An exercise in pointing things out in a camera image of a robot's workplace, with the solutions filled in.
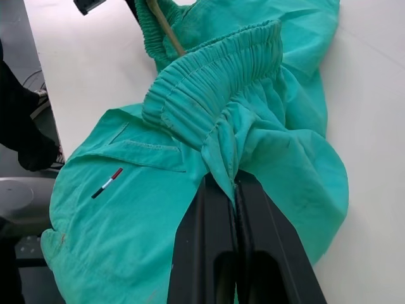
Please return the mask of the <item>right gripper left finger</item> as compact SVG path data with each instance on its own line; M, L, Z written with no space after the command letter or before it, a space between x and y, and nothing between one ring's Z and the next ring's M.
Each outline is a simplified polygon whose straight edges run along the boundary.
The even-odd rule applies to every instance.
M166 304L234 304L234 208L211 174L178 225Z

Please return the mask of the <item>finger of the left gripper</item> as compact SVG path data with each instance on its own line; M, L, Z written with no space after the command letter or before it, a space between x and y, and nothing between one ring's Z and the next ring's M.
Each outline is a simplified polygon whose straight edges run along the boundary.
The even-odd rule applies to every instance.
M75 6L83 15L87 15L90 10L93 10L105 0L73 0Z

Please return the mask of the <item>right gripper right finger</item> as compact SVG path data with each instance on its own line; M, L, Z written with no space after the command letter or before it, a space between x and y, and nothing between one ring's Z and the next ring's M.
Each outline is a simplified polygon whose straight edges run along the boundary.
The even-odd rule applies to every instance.
M327 304L294 226L257 178L235 178L239 304Z

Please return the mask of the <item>green shorts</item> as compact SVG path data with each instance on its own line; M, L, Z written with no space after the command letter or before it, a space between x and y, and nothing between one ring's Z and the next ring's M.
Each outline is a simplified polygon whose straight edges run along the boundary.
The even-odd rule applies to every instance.
M135 9L157 77L143 102L107 111L56 178L41 248L67 304L164 304L176 229L210 173L234 198L255 175L311 263L349 206L327 142L320 76L340 0L158 0L179 55Z

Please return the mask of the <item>olive green wire hanger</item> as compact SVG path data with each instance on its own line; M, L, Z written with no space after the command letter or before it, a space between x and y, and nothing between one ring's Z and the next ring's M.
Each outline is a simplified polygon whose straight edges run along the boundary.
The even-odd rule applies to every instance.
M163 14L158 0L146 0L146 3L149 7L151 13L156 17L159 25L161 26L163 32L169 38L172 46L174 47L175 51L177 52L178 56L181 57L186 54L184 48L182 47L181 43L179 42L178 38L176 37L174 31L171 29L170 24L168 23L165 15Z

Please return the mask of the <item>black fabric mass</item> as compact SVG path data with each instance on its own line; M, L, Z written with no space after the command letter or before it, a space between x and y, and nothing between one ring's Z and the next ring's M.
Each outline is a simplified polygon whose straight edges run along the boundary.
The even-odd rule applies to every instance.
M21 167L31 172L58 172L65 164L60 146L34 123L49 106L45 89L30 91L18 81L4 61L0 41L0 144L17 152Z

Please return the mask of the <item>silver robot body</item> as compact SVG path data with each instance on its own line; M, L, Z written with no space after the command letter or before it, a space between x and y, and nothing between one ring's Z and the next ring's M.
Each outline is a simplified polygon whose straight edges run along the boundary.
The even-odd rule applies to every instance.
M0 177L0 252L51 228L49 206L54 183L47 177Z

